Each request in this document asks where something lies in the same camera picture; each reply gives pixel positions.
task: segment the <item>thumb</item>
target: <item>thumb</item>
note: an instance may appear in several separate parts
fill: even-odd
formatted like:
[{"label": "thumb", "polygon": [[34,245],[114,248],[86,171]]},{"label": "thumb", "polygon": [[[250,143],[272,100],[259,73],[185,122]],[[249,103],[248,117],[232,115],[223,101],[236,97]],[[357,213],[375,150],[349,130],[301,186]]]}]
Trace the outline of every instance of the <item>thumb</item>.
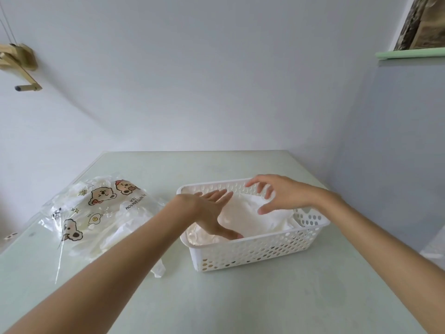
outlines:
[{"label": "thumb", "polygon": [[258,209],[259,215],[265,215],[267,213],[270,213],[272,211],[275,211],[275,204],[274,201],[268,202],[267,204],[264,204],[262,207]]},{"label": "thumb", "polygon": [[235,240],[235,239],[242,239],[244,238],[241,234],[234,230],[229,230],[228,228],[225,228],[224,226],[218,227],[218,234],[217,236],[224,237],[228,240]]}]

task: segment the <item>table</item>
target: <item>table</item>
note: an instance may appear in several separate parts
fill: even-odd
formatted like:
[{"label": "table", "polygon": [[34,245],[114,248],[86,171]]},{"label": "table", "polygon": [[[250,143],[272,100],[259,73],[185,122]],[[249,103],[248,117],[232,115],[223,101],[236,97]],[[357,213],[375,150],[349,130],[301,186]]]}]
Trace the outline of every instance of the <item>table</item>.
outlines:
[{"label": "table", "polygon": [[[104,153],[80,179],[117,171],[164,199],[184,184],[257,173],[322,186],[287,151]],[[55,283],[57,247],[33,221],[0,256],[0,332],[86,265],[64,256]],[[425,332],[334,225],[307,251],[230,269],[196,272],[180,241],[162,260],[164,277],[147,276],[110,333]]]}]

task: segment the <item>finger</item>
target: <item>finger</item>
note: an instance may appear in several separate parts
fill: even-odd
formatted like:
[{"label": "finger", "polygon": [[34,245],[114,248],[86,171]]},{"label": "finger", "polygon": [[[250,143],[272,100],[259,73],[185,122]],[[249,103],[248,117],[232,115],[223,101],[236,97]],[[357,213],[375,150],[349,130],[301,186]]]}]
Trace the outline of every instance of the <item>finger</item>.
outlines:
[{"label": "finger", "polygon": [[267,204],[264,204],[262,207],[258,209],[259,215],[265,215],[267,213],[270,213],[272,211],[275,211],[275,204],[274,201],[268,202]]},{"label": "finger", "polygon": [[258,179],[259,176],[260,176],[260,174],[255,176],[255,177],[253,177],[244,186],[245,187],[251,187],[252,185],[259,183],[260,182],[260,180]]},{"label": "finger", "polygon": [[227,203],[230,201],[230,199],[233,197],[233,192],[227,193],[224,197],[222,197],[220,200],[218,200],[216,203],[220,208],[223,208],[227,205]]},{"label": "finger", "polygon": [[203,195],[203,198],[205,198],[205,199],[210,198],[215,192],[218,192],[218,190],[214,190],[209,193],[206,193],[205,195]]},{"label": "finger", "polygon": [[211,197],[209,197],[209,200],[212,202],[217,202],[218,199],[220,199],[222,196],[224,196],[227,192],[227,189],[216,191],[214,194],[212,194]]},{"label": "finger", "polygon": [[274,188],[272,185],[269,185],[269,187],[266,190],[266,195],[264,196],[264,199],[270,199],[272,196],[272,192],[274,191]]},{"label": "finger", "polygon": [[217,236],[224,237],[228,240],[235,240],[235,239],[242,239],[244,238],[241,234],[234,230],[229,230],[228,228],[225,228],[224,226],[218,227],[217,232],[215,233]]},{"label": "finger", "polygon": [[251,187],[252,185],[257,184],[259,182],[265,182],[267,184],[271,184],[270,182],[273,180],[275,176],[276,176],[275,174],[259,174],[253,177],[251,180],[249,180],[244,186]]},{"label": "finger", "polygon": [[264,189],[264,186],[266,186],[267,185],[267,183],[265,183],[265,182],[260,182],[259,184],[258,184],[258,187],[256,188],[256,192],[257,193],[261,193],[262,191],[263,191],[263,189]]}]

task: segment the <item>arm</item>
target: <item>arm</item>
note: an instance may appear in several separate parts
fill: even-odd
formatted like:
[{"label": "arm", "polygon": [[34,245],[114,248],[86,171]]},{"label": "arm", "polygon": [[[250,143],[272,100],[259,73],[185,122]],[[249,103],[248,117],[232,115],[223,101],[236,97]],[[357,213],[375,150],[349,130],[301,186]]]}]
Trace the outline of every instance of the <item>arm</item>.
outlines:
[{"label": "arm", "polygon": [[380,275],[428,333],[445,328],[445,271],[423,258],[350,207],[340,196],[277,175],[259,175],[246,186],[269,184],[266,199],[274,199],[258,213],[314,207],[323,213]]},{"label": "arm", "polygon": [[149,222],[117,243],[43,300],[6,333],[107,333],[162,254],[193,222],[210,234],[242,237],[217,217],[233,193],[178,195]]}]

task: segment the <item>basket rim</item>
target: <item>basket rim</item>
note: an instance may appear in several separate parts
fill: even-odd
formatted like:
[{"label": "basket rim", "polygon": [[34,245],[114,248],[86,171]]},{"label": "basket rim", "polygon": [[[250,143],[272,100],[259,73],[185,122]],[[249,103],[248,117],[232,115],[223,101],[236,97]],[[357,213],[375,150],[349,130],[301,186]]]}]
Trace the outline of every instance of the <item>basket rim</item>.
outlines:
[{"label": "basket rim", "polygon": [[[231,179],[231,180],[219,180],[216,182],[204,182],[204,183],[192,183],[192,184],[185,184],[182,185],[178,190],[176,190],[176,194],[179,195],[182,193],[182,190],[187,187],[187,186],[196,186],[196,185],[209,185],[209,184],[219,184],[219,183],[230,183],[230,182],[239,182],[239,181],[245,181],[245,180],[250,180],[251,178],[241,178],[241,179]],[[284,231],[276,231],[276,232],[272,232],[272,233],[266,233],[266,234],[260,234],[258,236],[251,236],[251,237],[246,237],[246,238],[242,238],[242,239],[235,239],[235,240],[231,240],[228,242],[224,242],[224,243],[214,243],[214,244],[207,244],[207,245],[193,245],[190,244],[188,239],[187,239],[187,235],[186,235],[186,230],[181,234],[181,236],[179,237],[182,241],[182,243],[184,245],[186,245],[189,248],[196,248],[196,249],[200,249],[200,248],[208,248],[208,247],[217,247],[217,246],[221,246],[221,245],[225,245],[227,243],[239,243],[242,241],[251,241],[254,239],[259,239],[259,238],[264,238],[267,236],[275,236],[275,235],[279,235],[279,234],[286,234],[288,232],[294,232],[294,231],[303,231],[303,230],[312,230],[315,228],[324,228],[326,226],[328,226],[329,224],[331,224],[330,220],[327,219],[327,223],[324,225],[311,225],[311,226],[300,226],[298,225],[298,227],[296,228],[291,228],[289,230],[284,230]]]}]

